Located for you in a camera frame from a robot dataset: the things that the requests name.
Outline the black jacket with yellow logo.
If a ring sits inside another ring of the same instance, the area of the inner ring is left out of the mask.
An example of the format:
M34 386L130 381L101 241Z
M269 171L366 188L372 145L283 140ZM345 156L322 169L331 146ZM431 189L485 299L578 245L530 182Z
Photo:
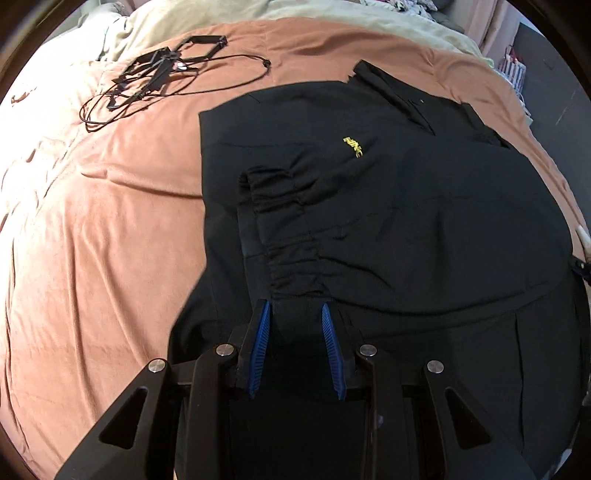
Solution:
M589 309L530 161L466 103L368 63L345 82L250 92L199 116L206 267L173 363L271 303L256 397L224 383L216 438L176 467L222 479L541 479L581 422ZM332 385L322 305L355 352Z

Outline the orange-brown duvet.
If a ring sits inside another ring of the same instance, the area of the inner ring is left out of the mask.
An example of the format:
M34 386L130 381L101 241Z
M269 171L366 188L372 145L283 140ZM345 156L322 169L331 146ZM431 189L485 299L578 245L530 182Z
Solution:
M137 372L167 349L204 271L198 116L250 90L346 80L366 60L466 102L527 156L570 227L584 217L533 136L510 84L485 61L399 35L308 18L211 27L229 60L89 133L84 102L119 63L42 69L1 116L1 423L27 467L55 476Z

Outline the striped gift bag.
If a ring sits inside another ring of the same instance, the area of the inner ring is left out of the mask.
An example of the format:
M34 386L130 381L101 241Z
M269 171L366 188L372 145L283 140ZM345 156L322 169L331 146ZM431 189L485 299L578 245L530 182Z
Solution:
M498 72L511 84L518 96L523 94L526 65L518 58L512 45L508 46L497 66Z

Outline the right pink curtain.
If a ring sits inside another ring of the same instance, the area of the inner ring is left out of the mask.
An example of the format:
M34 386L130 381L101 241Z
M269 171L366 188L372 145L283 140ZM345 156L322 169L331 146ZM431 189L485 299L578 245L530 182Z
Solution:
M521 13L508 1L473 1L465 34L483 55L503 53L514 42Z

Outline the beige blanket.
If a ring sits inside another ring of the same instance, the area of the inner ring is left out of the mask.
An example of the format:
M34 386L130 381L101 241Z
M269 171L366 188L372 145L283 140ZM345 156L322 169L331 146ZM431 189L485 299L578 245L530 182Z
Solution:
M90 42L92 60L118 61L199 28L242 21L304 18L400 36L435 49L482 59L468 36L415 13L375 2L352 1L147 1L129 12L128 1L84 7L75 31Z

